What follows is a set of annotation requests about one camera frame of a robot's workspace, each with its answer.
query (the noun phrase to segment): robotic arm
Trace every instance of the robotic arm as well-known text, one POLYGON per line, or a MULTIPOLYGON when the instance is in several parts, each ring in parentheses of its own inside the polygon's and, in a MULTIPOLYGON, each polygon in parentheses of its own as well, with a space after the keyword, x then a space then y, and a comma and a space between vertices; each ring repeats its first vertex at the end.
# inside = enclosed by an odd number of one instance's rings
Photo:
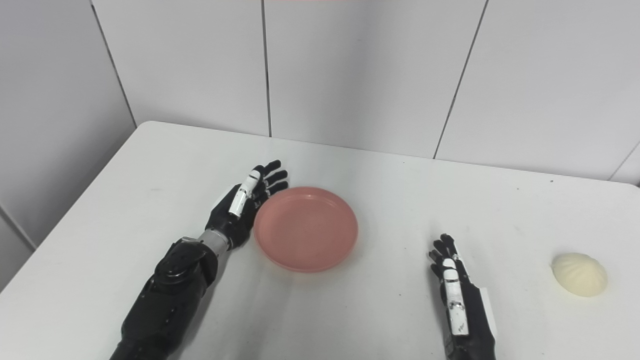
POLYGON ((493 316, 488 297, 469 280, 451 236, 440 235, 433 247, 429 252, 434 262, 431 270, 440 280, 440 297, 449 321, 445 344, 447 357, 450 360, 495 360, 493 316))
POLYGON ((258 209, 289 186, 282 181, 286 171, 271 174, 280 166, 280 160, 256 166, 211 211, 199 238, 171 245, 124 320, 122 341, 111 360, 166 360, 178 348, 216 279, 220 255, 244 244, 258 209))

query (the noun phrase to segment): white tile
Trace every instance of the white tile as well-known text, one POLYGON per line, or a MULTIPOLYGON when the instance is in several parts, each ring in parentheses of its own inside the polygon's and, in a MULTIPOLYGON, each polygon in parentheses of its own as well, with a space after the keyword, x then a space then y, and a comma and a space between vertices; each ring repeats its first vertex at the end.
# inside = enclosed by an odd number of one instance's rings
POLYGON ((136 123, 268 133, 260 1, 93 3, 136 123))
POLYGON ((608 179, 640 134, 638 14, 490 0, 437 158, 608 179))
POLYGON ((1 1, 0 49, 0 203, 40 243, 134 124, 88 1, 1 1))
POLYGON ((432 157, 484 1, 265 1, 273 136, 432 157))

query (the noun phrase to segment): tabletop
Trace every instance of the tabletop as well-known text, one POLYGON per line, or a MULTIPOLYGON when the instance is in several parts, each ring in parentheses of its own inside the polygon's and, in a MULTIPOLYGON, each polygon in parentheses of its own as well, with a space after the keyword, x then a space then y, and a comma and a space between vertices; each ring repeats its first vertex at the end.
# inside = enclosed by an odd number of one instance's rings
POLYGON ((631 185, 146 122, 0 293, 0 359, 108 359, 170 244, 200 235, 220 195, 273 159, 292 186, 350 204, 354 251, 297 274, 251 239, 228 257, 172 359, 444 360, 426 257, 440 233, 488 288, 498 359, 637 357, 631 185), (599 260, 606 291, 560 287, 550 264, 563 252, 599 260))

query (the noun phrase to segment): panel seam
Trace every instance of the panel seam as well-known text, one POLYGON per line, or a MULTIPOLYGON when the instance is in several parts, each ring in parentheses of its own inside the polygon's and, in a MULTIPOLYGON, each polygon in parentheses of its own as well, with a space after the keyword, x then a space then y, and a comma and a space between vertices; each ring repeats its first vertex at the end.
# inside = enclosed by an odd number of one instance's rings
POLYGON ((267 125, 269 128, 269 137, 273 137, 273 130, 271 127, 271 95, 269 91, 269 60, 267 56, 267 22, 264 11, 264 0, 260 0, 260 10, 262 11, 262 46, 264 49, 264 77, 266 82, 267 92, 267 125))
POLYGON ((95 11, 95 6, 93 5, 93 3, 91 4, 91 10, 93 11, 93 17, 95 17, 95 21, 98 24, 98 29, 100 30, 100 35, 102 36, 104 47, 107 49, 107 55, 109 55, 109 61, 111 62, 111 66, 113 67, 113 72, 116 74, 116 79, 118 80, 118 85, 120 86, 122 97, 124 98, 124 102, 127 105, 127 110, 129 110, 129 116, 131 117, 131 121, 133 122, 134 128, 137 129, 138 125, 136 124, 136 119, 134 119, 133 117, 133 111, 131 111, 131 105, 129 104, 127 93, 125 93, 124 86, 122 86, 122 80, 120 79, 120 75, 118 74, 118 69, 116 69, 116 63, 113 61, 113 55, 111 54, 111 49, 109 49, 107 38, 104 36, 104 31, 102 30, 102 24, 100 23, 100 19, 98 19, 98 13, 95 11))
POLYGON ((451 105, 449 106, 449 111, 447 112, 447 118, 444 120, 444 125, 442 126, 442 131, 440 132, 440 138, 438 139, 438 145, 436 145, 436 150, 433 153, 433 159, 438 155, 438 150, 440 149, 440 144, 442 143, 442 137, 444 136, 444 131, 447 129, 447 125, 449 123, 449 117, 451 116, 451 111, 453 110, 453 106, 456 103, 456 98, 458 97, 458 90, 460 90, 460 84, 462 84, 462 78, 465 75, 465 71, 467 70, 467 64, 469 63, 469 58, 471 57, 471 52, 474 49, 474 45, 476 43, 476 38, 478 33, 480 32, 480 25, 482 25, 482 20, 484 18, 484 12, 486 11, 486 7, 489 5, 489 0, 484 2, 484 7, 482 9, 482 13, 480 14, 480 20, 478 21, 478 25, 476 27, 476 32, 474 33, 473 40, 471 40, 471 46, 469 47, 469 52, 467 53, 467 59, 465 59, 465 64, 462 66, 462 72, 460 73, 460 78, 458 79, 458 85, 456 86, 456 91, 453 93, 453 99, 451 99, 451 105))
POLYGON ((33 242, 33 240, 27 235, 25 230, 9 215, 7 211, 4 210, 2 206, 0 206, 0 218, 3 219, 9 228, 15 233, 16 236, 31 250, 34 252, 38 246, 33 242))
POLYGON ((611 181, 611 179, 613 179, 613 177, 618 173, 618 171, 620 171, 620 168, 622 167, 622 165, 624 165, 627 162, 627 160, 629 160, 629 158, 631 157, 631 154, 633 154, 636 151, 636 149, 638 148, 638 145, 640 145, 640 140, 636 143, 636 146, 634 146, 634 148, 631 149, 631 151, 627 154, 627 156, 625 156, 625 159, 622 160, 620 165, 618 165, 616 170, 614 170, 613 174, 611 174, 611 176, 609 176, 609 178, 607 179, 608 181, 611 181))

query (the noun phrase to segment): silver wrist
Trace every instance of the silver wrist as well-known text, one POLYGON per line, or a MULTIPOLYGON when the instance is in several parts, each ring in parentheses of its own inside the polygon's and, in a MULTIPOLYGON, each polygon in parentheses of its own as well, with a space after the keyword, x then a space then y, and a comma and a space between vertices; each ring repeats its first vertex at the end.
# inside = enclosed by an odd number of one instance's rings
POLYGON ((229 249, 229 239, 217 230, 205 230, 198 241, 208 246, 218 258, 229 249))

